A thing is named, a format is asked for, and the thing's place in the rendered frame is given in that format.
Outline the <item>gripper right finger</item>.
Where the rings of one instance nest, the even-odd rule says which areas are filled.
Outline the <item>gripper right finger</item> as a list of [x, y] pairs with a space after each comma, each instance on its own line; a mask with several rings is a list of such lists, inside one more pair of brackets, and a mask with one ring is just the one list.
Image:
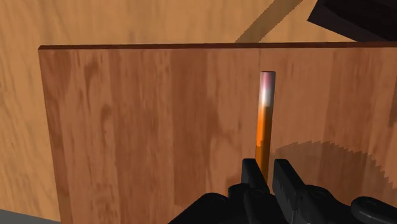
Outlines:
[[286, 159], [274, 160], [273, 192], [289, 224], [397, 224], [397, 208], [360, 196], [348, 206], [327, 189], [306, 185]]

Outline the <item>orange pencil with pink eraser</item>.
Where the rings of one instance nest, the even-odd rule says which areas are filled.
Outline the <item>orange pencil with pink eraser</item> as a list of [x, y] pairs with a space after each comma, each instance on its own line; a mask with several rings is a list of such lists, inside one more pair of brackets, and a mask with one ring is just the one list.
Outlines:
[[260, 73], [260, 89], [258, 97], [255, 159], [265, 180], [267, 180], [268, 177], [274, 92], [275, 72], [262, 71]]

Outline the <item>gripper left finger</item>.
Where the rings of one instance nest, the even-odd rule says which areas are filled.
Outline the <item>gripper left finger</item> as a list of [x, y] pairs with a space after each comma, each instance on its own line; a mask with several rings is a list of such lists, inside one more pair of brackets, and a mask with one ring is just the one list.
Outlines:
[[281, 209], [256, 160], [245, 158], [241, 182], [227, 196], [205, 193], [169, 224], [281, 224]]

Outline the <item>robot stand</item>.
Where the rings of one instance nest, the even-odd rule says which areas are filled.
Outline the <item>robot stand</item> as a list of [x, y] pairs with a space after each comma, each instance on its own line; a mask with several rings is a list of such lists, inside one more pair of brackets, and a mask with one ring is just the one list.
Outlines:
[[357, 42], [397, 41], [397, 0], [317, 0], [307, 20]]

